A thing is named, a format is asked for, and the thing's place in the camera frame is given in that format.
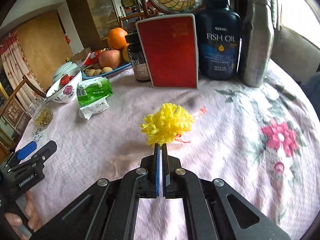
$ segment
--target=fruit tray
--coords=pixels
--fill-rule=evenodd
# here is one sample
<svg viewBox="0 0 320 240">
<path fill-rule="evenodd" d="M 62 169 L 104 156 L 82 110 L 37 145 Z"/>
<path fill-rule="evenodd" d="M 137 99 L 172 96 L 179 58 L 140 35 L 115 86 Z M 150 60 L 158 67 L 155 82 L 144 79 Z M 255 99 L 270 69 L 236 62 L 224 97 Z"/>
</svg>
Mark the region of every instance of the fruit tray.
<svg viewBox="0 0 320 240">
<path fill-rule="evenodd" d="M 98 76 L 93 76 L 93 77 L 87 77 L 87 75 L 84 73 L 84 71 L 82 70 L 82 80 L 87 80 L 87 79 L 91 79 L 91 78 L 95 78 L 95 77 L 112 77 L 115 75 L 118 75 L 119 73 L 121 73 L 122 71 L 125 71 L 127 69 L 131 68 L 131 63 L 125 63 L 124 65 L 121 65 L 119 67 L 117 67 L 115 70 L 110 71 L 108 73 L 104 73 Z"/>
</svg>

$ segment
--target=white floral bowl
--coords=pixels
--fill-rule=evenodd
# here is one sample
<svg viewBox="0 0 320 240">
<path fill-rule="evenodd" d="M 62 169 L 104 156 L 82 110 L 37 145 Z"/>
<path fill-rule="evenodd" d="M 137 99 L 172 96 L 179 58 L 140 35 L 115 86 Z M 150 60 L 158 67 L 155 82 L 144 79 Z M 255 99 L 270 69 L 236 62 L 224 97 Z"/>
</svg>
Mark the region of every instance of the white floral bowl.
<svg viewBox="0 0 320 240">
<path fill-rule="evenodd" d="M 60 88 L 59 78 L 48 90 L 46 97 L 48 100 L 67 104 L 77 97 L 77 86 L 82 81 L 81 68 L 77 67 L 67 73 L 69 76 L 75 76 L 68 84 Z"/>
</svg>

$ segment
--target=red snack package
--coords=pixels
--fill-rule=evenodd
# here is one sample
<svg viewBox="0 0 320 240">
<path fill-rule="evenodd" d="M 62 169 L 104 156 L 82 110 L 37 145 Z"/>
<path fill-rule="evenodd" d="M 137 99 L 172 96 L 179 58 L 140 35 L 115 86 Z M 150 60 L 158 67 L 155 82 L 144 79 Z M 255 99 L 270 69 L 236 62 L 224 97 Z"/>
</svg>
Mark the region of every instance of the red snack package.
<svg viewBox="0 0 320 240">
<path fill-rule="evenodd" d="M 87 57 L 85 58 L 84 62 L 82 63 L 82 65 L 93 65 L 96 63 L 99 63 L 99 53 L 105 51 L 106 49 L 102 49 L 102 50 L 97 50 L 91 53 L 88 53 Z"/>
</svg>

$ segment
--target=metal bolt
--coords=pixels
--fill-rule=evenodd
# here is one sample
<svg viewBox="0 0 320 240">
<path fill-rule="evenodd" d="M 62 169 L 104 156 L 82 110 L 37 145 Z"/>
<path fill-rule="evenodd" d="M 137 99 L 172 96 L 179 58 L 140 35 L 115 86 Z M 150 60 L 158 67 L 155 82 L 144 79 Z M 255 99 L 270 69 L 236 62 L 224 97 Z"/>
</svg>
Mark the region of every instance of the metal bolt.
<svg viewBox="0 0 320 240">
<path fill-rule="evenodd" d="M 186 170 L 183 168 L 179 168 L 179 169 L 176 169 L 176 173 L 178 175 L 184 175 L 184 174 L 186 174 Z"/>
<path fill-rule="evenodd" d="M 137 168 L 136 169 L 136 173 L 139 175 L 143 175 L 147 172 L 147 170 L 145 168 Z"/>
<path fill-rule="evenodd" d="M 222 179 L 215 179 L 213 183 L 218 187 L 222 187 L 224 185 L 224 181 Z"/>
<path fill-rule="evenodd" d="M 100 187 L 104 187 L 104 186 L 106 186 L 108 184 L 108 181 L 107 181 L 107 179 L 99 179 L 97 184 Z"/>
</svg>

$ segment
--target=silver bottle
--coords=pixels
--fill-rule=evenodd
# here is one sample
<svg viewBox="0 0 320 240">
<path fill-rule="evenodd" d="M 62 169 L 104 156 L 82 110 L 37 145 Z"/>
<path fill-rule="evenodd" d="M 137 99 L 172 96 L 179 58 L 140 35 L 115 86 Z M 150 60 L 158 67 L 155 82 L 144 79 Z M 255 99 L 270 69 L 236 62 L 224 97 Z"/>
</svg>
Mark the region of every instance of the silver bottle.
<svg viewBox="0 0 320 240">
<path fill-rule="evenodd" d="M 274 39 L 270 8 L 270 0 L 248 0 L 238 68 L 239 79 L 248 86 L 261 86 L 268 68 Z"/>
</svg>

